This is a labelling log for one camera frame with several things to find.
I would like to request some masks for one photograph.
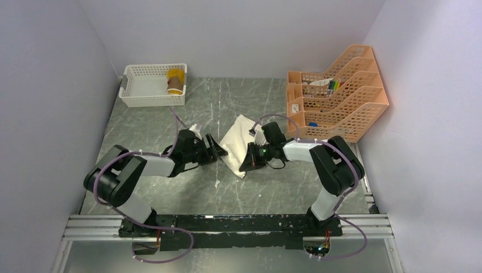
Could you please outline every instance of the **white wall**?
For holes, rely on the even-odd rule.
[[[116,82],[75,0],[0,1],[1,272],[50,272]]]
[[[391,106],[361,140],[406,272],[481,272],[482,2],[387,0],[373,46]]]
[[[79,0],[118,74],[187,63],[200,77],[324,71],[361,43],[385,0]]]

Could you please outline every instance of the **basket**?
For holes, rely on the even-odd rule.
[[[368,53],[373,56],[371,47],[366,45],[352,45],[348,49],[358,47],[365,48],[365,54]],[[360,59],[366,58],[354,57],[345,63],[346,65],[353,64],[354,61]],[[306,74],[329,75],[331,77],[332,72],[327,71],[323,74],[288,72],[289,83],[286,86],[287,115],[300,128],[300,138],[327,139],[340,135],[347,142],[357,142],[375,120],[381,116],[389,104],[376,61],[374,59],[363,60],[359,64],[356,69],[346,69],[347,66],[340,67],[336,64],[331,66],[339,68],[333,79],[336,77],[339,79],[345,78],[343,79],[343,85],[329,97],[323,96],[322,88],[326,89],[326,86],[309,85],[310,88],[314,88],[307,92],[305,89],[307,85],[296,84],[290,80],[302,80],[303,75]],[[363,67],[366,71],[359,70],[358,67]],[[310,79],[318,80],[319,77],[311,77]],[[317,94],[320,96],[311,96],[314,91],[318,92]],[[317,126],[309,126],[311,122],[316,123]],[[286,134],[290,137],[296,136],[296,127],[288,123]]]
[[[166,73],[172,68],[184,70],[182,95],[167,93]],[[184,105],[188,66],[186,64],[128,65],[119,88],[119,98],[128,107]]]

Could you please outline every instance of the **table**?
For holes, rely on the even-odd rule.
[[[276,78],[188,78],[186,104],[174,109],[186,124],[200,123],[201,133],[211,133],[219,142],[240,114],[254,121],[264,114],[285,114],[285,82]],[[270,121],[286,130],[286,120],[267,118],[262,124]],[[172,144],[174,134],[168,107],[128,108],[117,98],[99,159],[115,144],[162,152]],[[338,213],[368,213],[362,185],[345,199]],[[174,178],[141,177],[135,193],[160,214],[277,214],[306,213],[320,189],[310,163],[289,162],[284,169],[263,168],[240,179],[219,160]],[[87,192],[81,214],[114,212],[96,204]]]

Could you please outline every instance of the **yellow object in basket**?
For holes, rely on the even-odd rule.
[[[173,68],[166,73],[166,77],[169,80],[172,77],[178,77],[181,84],[184,84],[184,70],[179,68]]]

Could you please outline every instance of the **white label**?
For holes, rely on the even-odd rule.
[[[298,113],[300,110],[300,106],[298,104],[291,104],[291,112]]]

